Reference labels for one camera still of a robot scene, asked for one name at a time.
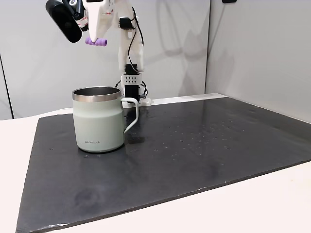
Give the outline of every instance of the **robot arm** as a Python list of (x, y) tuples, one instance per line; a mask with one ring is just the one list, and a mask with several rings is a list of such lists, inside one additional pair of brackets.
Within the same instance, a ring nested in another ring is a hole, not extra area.
[[(81, 39), (81, 30), (89, 30), (87, 44), (106, 46), (107, 40), (103, 37), (111, 26), (121, 29), (119, 70), (124, 73), (121, 77), (123, 92), (126, 97), (133, 97), (137, 100), (142, 98), (139, 94), (139, 86), (143, 84), (146, 88), (141, 77), (144, 71), (144, 42), (136, 12), (129, 0), (63, 0), (67, 12), (60, 2), (56, 2), (56, 0), (48, 0), (46, 8), (64, 35), (70, 38), (70, 42), (77, 42)], [(80, 6), (79, 11), (85, 9), (84, 14), (77, 12), (78, 6)], [(61, 17), (59, 12), (53, 14), (53, 11), (60, 11), (60, 9)], [(131, 52), (136, 55), (137, 64), (133, 64)]]
[(119, 48), (119, 69), (125, 72), (127, 59), (131, 66), (130, 50), (137, 56), (135, 71), (143, 72), (143, 39), (134, 8), (129, 0), (83, 0), (88, 11), (88, 28), (90, 44), (94, 45), (99, 38), (105, 36), (111, 25), (120, 29), (121, 45)]

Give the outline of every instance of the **black wire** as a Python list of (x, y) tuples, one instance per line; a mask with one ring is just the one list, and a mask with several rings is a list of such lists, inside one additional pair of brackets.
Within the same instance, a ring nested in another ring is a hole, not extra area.
[(121, 80), (120, 80), (120, 81), (116, 84), (116, 86), (115, 86), (115, 87), (118, 87), (119, 83), (121, 83)]
[[(131, 19), (131, 21), (135, 20), (135, 22), (136, 22), (136, 27), (135, 27), (135, 33), (134, 33), (134, 35), (133, 35), (132, 41), (131, 41), (130, 46), (129, 46), (129, 48), (128, 48), (128, 58), (129, 58), (129, 60), (130, 60), (130, 63), (131, 63), (131, 66), (132, 66), (133, 70), (136, 71), (136, 72), (139, 74), (138, 70), (136, 70), (136, 69), (134, 68), (134, 64), (132, 63), (131, 56), (130, 56), (130, 50), (131, 50), (132, 44), (133, 44), (134, 39), (135, 39), (136, 34), (137, 34), (137, 28), (138, 28), (138, 30), (139, 30), (139, 33), (140, 33), (140, 36), (141, 36), (141, 41), (142, 41), (142, 45), (143, 45), (143, 46), (145, 45), (145, 42), (144, 42), (144, 37), (143, 37), (143, 35), (142, 35), (141, 29), (140, 29), (140, 26), (139, 26), (139, 23), (138, 23), (138, 20), (137, 20), (137, 16), (136, 16), (136, 12), (135, 12), (134, 7), (132, 7), (132, 9), (133, 9), (133, 13), (134, 13), (134, 18)], [(143, 97), (140, 96), (141, 99), (146, 98), (147, 95), (148, 95), (147, 85), (146, 85), (146, 83), (145, 83), (144, 81), (142, 81), (142, 83), (143, 83), (143, 84), (141, 84), (141, 86), (143, 86), (143, 87), (145, 88), (145, 90), (144, 90), (144, 93), (143, 93)]]
[(139, 23), (138, 23), (138, 20), (137, 20), (137, 17), (136, 17), (136, 12), (135, 12), (134, 7), (132, 7), (132, 9), (133, 9), (133, 12), (134, 12), (134, 19), (135, 19), (135, 22), (136, 22), (136, 24), (137, 24), (137, 27), (138, 27), (139, 33), (140, 33), (140, 35), (141, 35), (142, 45), (144, 46), (144, 45), (145, 45), (145, 42), (144, 42), (144, 37), (143, 37), (143, 35), (142, 35), (141, 29), (140, 29), (140, 26), (139, 26)]
[(142, 83), (144, 84), (144, 87), (145, 87), (144, 95), (145, 95), (146, 92), (147, 92), (147, 94), (146, 94), (146, 96), (147, 96), (147, 95), (148, 95), (147, 85), (146, 85), (146, 83), (145, 83), (144, 81), (142, 81)]
[(129, 58), (129, 60), (130, 60), (130, 63), (131, 63), (131, 66), (132, 66), (133, 70), (136, 71), (136, 72), (139, 74), (138, 70), (136, 70), (136, 69), (134, 68), (134, 64), (132, 63), (131, 56), (130, 56), (130, 50), (131, 50), (131, 47), (132, 47), (132, 44), (133, 44), (133, 42), (134, 42), (134, 39), (135, 39), (136, 34), (137, 34), (137, 29), (135, 28), (135, 33), (134, 33), (134, 35), (133, 35), (132, 41), (131, 41), (131, 43), (130, 43), (130, 46), (128, 47), (128, 58)]
[(133, 13), (134, 13), (134, 18), (131, 19), (131, 21), (135, 20), (137, 27), (135, 27), (135, 33), (134, 33), (134, 35), (133, 35), (133, 38), (132, 38), (130, 47), (128, 48), (128, 58), (129, 58), (129, 60), (130, 60), (130, 63), (131, 63), (131, 66), (132, 66), (133, 70), (136, 71), (137, 73), (139, 73), (138, 70), (136, 70), (136, 69), (134, 68), (134, 64), (132, 63), (131, 56), (130, 56), (130, 50), (131, 50), (132, 44), (133, 44), (134, 39), (135, 39), (136, 34), (137, 34), (137, 28), (138, 28), (138, 30), (139, 30), (139, 33), (140, 33), (140, 36), (141, 36), (141, 41), (142, 41), (142, 45), (143, 45), (143, 46), (145, 45), (145, 42), (144, 42), (144, 37), (143, 37), (143, 35), (142, 35), (141, 29), (140, 29), (140, 26), (139, 26), (139, 23), (138, 23), (138, 20), (137, 20), (137, 16), (136, 16), (136, 12), (135, 12), (134, 7), (132, 7), (132, 9), (133, 9)]
[(9, 100), (10, 111), (11, 111), (12, 119), (14, 119), (14, 113), (13, 113), (13, 108), (12, 108), (12, 104), (11, 104), (11, 98), (10, 98), (10, 94), (9, 94), (8, 84), (6, 82), (6, 78), (5, 78), (5, 74), (4, 74), (4, 68), (3, 68), (1, 54), (0, 54), (0, 63), (1, 63), (1, 68), (2, 68), (2, 72), (3, 72), (3, 78), (4, 78), (4, 85), (5, 85), (5, 89), (6, 89), (6, 94), (8, 96), (8, 100)]

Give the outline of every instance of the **black slate board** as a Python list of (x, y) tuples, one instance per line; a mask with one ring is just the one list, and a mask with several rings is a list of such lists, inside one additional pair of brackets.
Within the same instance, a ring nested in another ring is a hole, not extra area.
[[(134, 111), (126, 114), (131, 122)], [(79, 225), (310, 160), (310, 124), (230, 98), (141, 107), (125, 146), (101, 155), (77, 148), (72, 115), (46, 117), (17, 232)]]

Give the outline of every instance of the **mug handle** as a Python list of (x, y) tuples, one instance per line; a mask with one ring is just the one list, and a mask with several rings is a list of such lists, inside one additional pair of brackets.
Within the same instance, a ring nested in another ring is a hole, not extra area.
[(134, 99), (134, 98), (122, 98), (121, 99), (122, 102), (132, 102), (135, 104), (135, 107), (136, 107), (136, 119), (125, 129), (124, 133), (126, 133), (127, 131), (129, 131), (130, 128), (132, 128), (138, 121), (138, 116), (139, 116), (139, 113), (138, 113), (138, 101), (137, 99)]

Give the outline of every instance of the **purple grip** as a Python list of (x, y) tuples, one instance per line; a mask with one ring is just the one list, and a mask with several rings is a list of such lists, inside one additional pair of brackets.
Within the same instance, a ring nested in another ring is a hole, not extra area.
[(107, 39), (104, 38), (98, 38), (96, 42), (92, 42), (91, 38), (88, 36), (86, 38), (86, 44), (87, 45), (95, 45), (95, 46), (106, 46), (107, 45)]

